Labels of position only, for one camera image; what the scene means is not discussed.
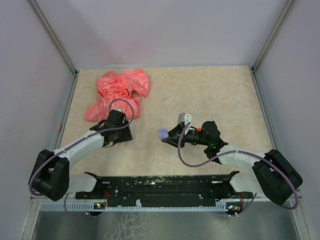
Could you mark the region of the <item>purple round charging case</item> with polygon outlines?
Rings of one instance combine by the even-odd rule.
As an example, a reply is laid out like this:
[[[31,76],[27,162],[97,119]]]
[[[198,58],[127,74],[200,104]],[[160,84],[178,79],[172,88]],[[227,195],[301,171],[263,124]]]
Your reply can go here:
[[[157,136],[160,140],[166,139],[169,137],[169,131],[166,128],[160,128],[157,131]]]

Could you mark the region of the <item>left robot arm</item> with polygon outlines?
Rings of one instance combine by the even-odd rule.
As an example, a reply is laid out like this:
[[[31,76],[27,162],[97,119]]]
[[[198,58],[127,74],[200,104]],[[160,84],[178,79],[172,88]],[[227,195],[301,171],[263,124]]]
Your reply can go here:
[[[130,121],[118,110],[111,110],[107,119],[89,129],[80,139],[55,150],[42,150],[34,164],[28,186],[35,196],[45,196],[58,201],[67,194],[85,192],[97,199],[103,195],[104,186],[93,173],[71,174],[75,164],[89,154],[131,141]]]

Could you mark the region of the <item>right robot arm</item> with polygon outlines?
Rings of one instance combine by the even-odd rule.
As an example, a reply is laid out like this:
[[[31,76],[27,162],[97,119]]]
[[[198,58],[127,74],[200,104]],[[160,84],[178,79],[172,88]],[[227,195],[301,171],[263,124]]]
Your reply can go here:
[[[303,179],[283,154],[271,149],[267,153],[254,153],[232,146],[221,139],[214,121],[206,121],[201,128],[190,122],[180,122],[172,130],[160,128],[158,138],[178,150],[186,143],[206,146],[204,153],[209,162],[237,167],[242,170],[223,185],[223,192],[235,198],[240,192],[263,194],[281,206],[289,197],[298,199],[297,189]]]

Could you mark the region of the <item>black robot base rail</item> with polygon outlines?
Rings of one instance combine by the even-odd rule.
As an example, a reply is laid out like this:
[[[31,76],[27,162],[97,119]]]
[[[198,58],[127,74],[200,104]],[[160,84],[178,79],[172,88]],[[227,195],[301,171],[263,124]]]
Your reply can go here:
[[[237,174],[173,176],[104,176],[92,192],[78,192],[77,200],[106,200],[108,207],[214,207],[222,199],[252,197],[230,184]]]

